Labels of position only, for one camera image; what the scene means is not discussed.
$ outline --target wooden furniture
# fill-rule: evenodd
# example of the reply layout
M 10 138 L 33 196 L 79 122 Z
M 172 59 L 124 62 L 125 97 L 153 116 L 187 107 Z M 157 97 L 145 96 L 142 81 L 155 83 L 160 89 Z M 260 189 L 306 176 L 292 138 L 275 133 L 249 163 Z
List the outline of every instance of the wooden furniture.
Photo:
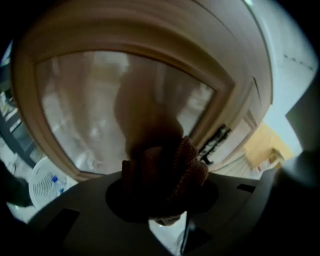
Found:
M 225 124 L 239 139 L 223 161 L 272 102 L 268 51 L 242 1 L 63 1 L 13 41 L 12 59 L 30 134 L 79 181 L 182 135 L 201 148 Z

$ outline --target glass pane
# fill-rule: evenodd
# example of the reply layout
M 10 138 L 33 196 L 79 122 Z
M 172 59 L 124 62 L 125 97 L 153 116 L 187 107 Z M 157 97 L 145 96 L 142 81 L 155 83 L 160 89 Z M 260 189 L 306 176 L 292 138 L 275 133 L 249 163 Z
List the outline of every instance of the glass pane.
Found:
M 51 58 L 36 75 L 57 141 L 79 170 L 100 174 L 120 171 L 148 145 L 188 135 L 214 93 L 180 70 L 122 52 Z

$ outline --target knitted object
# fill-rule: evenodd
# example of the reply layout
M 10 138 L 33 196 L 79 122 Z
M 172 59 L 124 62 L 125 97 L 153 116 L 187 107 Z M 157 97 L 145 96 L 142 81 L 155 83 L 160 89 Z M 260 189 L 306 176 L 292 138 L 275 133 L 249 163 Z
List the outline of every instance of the knitted object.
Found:
M 152 147 L 136 160 L 123 161 L 125 196 L 150 219 L 172 224 L 188 210 L 208 177 L 208 167 L 197 155 L 186 136 L 178 145 Z

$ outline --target white wall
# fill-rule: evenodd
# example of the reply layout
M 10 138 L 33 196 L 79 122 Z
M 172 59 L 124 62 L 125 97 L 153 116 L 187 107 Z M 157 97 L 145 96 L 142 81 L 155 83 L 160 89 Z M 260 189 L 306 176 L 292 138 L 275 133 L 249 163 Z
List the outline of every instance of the white wall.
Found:
M 263 121 L 298 155 L 302 147 L 285 115 L 310 85 L 318 58 L 298 24 L 277 2 L 245 2 L 264 35 L 271 62 L 273 103 Z

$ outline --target door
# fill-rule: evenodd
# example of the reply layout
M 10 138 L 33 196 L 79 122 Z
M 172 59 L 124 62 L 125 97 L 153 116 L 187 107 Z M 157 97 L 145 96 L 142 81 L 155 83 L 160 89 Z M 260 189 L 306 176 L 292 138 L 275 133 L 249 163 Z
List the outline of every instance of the door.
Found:
M 250 35 L 263 42 L 257 26 Z M 234 126 L 252 67 L 268 63 L 262 53 L 248 62 L 191 0 L 70 0 L 13 41 L 13 94 L 37 145 L 85 180 L 148 147 L 189 135 L 199 148 L 221 124 Z

